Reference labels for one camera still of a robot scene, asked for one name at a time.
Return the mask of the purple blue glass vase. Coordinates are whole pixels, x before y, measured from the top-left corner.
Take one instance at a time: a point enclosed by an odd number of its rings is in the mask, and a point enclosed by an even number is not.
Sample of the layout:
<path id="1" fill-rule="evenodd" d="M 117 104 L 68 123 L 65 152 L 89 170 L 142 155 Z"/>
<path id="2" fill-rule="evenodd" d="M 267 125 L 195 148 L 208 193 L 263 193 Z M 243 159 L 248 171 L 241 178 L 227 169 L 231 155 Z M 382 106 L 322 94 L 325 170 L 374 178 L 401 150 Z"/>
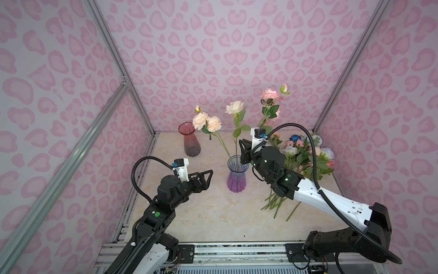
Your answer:
<path id="1" fill-rule="evenodd" d="M 227 187 L 233 193 L 240 193 L 246 188 L 246 171 L 248 164 L 241 163 L 241 156 L 234 155 L 228 160 L 229 176 L 227 179 Z"/>

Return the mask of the cream rose flower stem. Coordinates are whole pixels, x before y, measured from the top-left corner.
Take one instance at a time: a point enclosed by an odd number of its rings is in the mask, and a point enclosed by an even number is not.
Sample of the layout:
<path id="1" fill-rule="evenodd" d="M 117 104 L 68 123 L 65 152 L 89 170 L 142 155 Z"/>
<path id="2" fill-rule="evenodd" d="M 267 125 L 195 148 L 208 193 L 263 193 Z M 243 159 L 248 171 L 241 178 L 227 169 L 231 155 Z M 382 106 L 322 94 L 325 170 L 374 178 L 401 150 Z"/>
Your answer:
<path id="1" fill-rule="evenodd" d="M 235 129 L 232 133 L 233 140 L 235 142 L 235 156 L 236 156 L 236 165 L 238 165 L 238 138 L 241 135 L 242 131 L 249 131 L 250 126 L 247 124 L 243 124 L 243 120 L 246 114 L 246 109 L 244 107 L 244 103 L 236 100 L 234 102 L 231 102 L 229 105 L 226 106 L 226 111 L 228 115 L 231 115 L 233 117 L 233 123 L 235 126 Z"/>

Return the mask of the peach carnation flower stem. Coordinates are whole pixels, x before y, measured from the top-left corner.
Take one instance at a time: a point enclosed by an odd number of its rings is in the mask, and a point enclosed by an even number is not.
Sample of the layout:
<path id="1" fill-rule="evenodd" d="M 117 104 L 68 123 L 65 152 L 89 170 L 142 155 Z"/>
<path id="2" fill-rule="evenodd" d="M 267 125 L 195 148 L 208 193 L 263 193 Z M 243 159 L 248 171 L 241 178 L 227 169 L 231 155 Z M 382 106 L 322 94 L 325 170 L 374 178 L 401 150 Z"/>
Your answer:
<path id="1" fill-rule="evenodd" d="M 192 119 L 192 124 L 195 130 L 202 131 L 205 134 L 208 134 L 210 137 L 216 137 L 222 147 L 224 148 L 227 156 L 230 158 L 231 154 L 225 144 L 223 138 L 220 135 L 220 130 L 222 128 L 222 122 L 217 116 L 210 116 L 208 113 L 204 112 L 199 105 L 196 105 L 194 108 L 196 115 Z"/>

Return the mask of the pink carnation flower stem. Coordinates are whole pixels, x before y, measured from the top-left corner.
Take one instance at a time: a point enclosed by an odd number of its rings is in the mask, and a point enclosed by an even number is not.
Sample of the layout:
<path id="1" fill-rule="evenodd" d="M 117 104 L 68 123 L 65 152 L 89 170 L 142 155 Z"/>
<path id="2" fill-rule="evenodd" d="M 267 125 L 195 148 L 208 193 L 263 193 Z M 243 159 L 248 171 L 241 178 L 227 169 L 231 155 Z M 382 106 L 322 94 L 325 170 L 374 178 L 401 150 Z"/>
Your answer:
<path id="1" fill-rule="evenodd" d="M 262 119 L 258 123 L 259 128 L 263 129 L 279 119 L 279 104 L 284 100 L 285 96 L 289 94 L 289 86 L 287 84 L 283 84 L 279 90 L 268 87 L 262 92 Z"/>

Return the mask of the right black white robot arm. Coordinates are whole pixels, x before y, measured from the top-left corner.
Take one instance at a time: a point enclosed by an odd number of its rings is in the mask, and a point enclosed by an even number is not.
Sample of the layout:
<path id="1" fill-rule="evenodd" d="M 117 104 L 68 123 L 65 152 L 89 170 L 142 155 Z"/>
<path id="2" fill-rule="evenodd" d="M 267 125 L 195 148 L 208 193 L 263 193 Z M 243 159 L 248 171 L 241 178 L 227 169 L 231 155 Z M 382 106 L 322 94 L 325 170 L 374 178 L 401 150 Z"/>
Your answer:
<path id="1" fill-rule="evenodd" d="M 254 140 L 239 140 L 241 163 L 251 164 L 275 194 L 313 206 L 347 224 L 330 232 L 311 231 L 302 252 L 317 260 L 335 253 L 358 253 L 368 260 L 400 264 L 390 251 L 392 226 L 389 211 L 380 203 L 356 202 L 324 188 L 284 167 L 285 155 L 275 147 L 258 148 Z"/>

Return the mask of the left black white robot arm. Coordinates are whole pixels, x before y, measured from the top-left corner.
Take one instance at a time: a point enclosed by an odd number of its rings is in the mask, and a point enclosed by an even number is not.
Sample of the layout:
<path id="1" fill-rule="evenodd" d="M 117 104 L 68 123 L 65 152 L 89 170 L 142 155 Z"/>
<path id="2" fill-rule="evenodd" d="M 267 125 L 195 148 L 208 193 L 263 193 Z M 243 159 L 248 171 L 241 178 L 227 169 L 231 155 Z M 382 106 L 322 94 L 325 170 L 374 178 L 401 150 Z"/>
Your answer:
<path id="1" fill-rule="evenodd" d="M 213 171 L 195 172 L 183 181 L 176 174 L 164 177 L 157 195 L 132 227 L 132 236 L 106 274 L 153 274 L 166 262 L 177 260 L 179 241 L 165 231 L 176 208 L 189 196 L 209 188 Z"/>

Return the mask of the red glass vase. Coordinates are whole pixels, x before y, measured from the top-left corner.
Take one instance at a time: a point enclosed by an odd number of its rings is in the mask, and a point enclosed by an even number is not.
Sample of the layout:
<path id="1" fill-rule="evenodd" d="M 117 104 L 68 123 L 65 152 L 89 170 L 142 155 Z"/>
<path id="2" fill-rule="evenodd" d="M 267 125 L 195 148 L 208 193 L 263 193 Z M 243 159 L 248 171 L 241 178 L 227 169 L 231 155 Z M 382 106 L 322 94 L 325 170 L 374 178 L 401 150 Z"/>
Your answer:
<path id="1" fill-rule="evenodd" d="M 201 153 L 200 144 L 195 136 L 195 128 L 192 122 L 182 123 L 178 128 L 183 136 L 184 151 L 187 156 L 195 157 Z"/>

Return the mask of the pile of artificial flowers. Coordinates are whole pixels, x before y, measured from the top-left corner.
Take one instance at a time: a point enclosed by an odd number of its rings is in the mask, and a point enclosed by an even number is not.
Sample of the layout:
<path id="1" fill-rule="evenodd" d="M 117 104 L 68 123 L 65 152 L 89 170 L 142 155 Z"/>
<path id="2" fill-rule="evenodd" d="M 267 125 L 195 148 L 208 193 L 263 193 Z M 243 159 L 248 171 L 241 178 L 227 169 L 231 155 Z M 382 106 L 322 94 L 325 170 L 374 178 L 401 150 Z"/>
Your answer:
<path id="1" fill-rule="evenodd" d="M 334 152 L 326 147 L 322 147 L 323 140 L 319 135 L 312 134 L 311 135 L 313 144 L 315 147 L 315 155 L 317 159 L 317 179 L 318 181 L 323 178 L 324 175 L 331 175 L 334 171 L 334 160 L 335 154 Z M 271 145 L 276 148 L 280 148 L 280 144 L 282 140 L 280 140 L 280 134 L 275 133 L 273 137 L 270 139 Z M 313 178 L 313 151 L 311 148 L 311 143 L 308 137 L 303 137 L 300 135 L 293 135 L 286 142 L 286 145 L 282 152 L 285 154 L 285 168 L 295 171 L 304 177 L 314 181 Z M 267 204 L 262 207 L 261 210 L 275 210 L 274 219 L 276 218 L 279 209 L 286 201 L 286 198 L 282 198 L 279 195 L 275 194 L 272 190 L 267 199 Z M 300 206 L 301 202 L 294 207 L 293 211 L 290 213 L 286 221 L 293 216 L 295 211 Z"/>

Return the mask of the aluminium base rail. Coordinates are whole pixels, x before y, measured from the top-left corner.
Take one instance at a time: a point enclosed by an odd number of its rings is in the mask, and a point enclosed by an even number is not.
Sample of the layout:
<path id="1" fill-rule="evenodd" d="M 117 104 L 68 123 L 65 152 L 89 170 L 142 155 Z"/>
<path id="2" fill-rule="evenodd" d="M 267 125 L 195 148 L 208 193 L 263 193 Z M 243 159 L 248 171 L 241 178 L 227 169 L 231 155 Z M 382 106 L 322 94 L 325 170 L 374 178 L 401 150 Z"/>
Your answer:
<path id="1" fill-rule="evenodd" d="M 175 260 L 153 274 L 389 274 L 387 263 L 375 263 L 358 253 L 328 254 L 308 259 L 303 241 L 182 242 Z"/>

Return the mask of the left aluminium frame profile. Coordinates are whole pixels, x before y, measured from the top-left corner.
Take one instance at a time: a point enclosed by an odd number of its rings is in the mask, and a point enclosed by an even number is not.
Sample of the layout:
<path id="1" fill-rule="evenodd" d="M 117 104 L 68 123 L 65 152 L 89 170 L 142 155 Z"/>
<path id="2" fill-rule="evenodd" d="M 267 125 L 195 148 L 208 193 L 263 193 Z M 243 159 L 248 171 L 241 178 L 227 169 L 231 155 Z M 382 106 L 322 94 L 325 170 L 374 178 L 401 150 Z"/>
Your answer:
<path id="1" fill-rule="evenodd" d="M 42 195 L 36 200 L 31 210 L 25 216 L 24 220 L 19 224 L 18 228 L 12 233 L 10 239 L 4 246 L 1 252 L 1 272 L 9 272 L 15 266 L 18 259 L 24 253 L 25 249 L 31 242 L 37 230 L 42 225 L 43 221 L 49 214 L 55 202 L 60 197 L 60 194 L 67 186 L 67 183 L 72 179 L 76 170 L 83 162 L 85 156 L 90 151 L 94 142 L 98 139 L 99 134 L 107 125 L 110 117 L 115 112 L 116 108 L 122 102 L 123 98 L 129 94 L 139 111 L 140 117 L 147 126 L 149 133 L 154 136 L 155 132 L 152 124 L 146 114 L 146 111 L 141 104 L 127 69 L 122 61 L 121 54 L 116 48 L 115 42 L 110 34 L 108 24 L 105 22 L 103 13 L 97 1 L 84 1 L 88 8 L 89 14 L 96 23 L 97 30 L 103 38 L 106 46 L 109 48 L 109 53 L 116 64 L 117 69 L 122 75 L 123 82 L 118 87 L 115 95 L 105 105 L 103 110 L 91 123 L 90 128 L 86 131 L 81 140 L 77 143 L 70 156 L 61 165 L 58 172 L 50 181 L 49 186 L 44 190 Z"/>

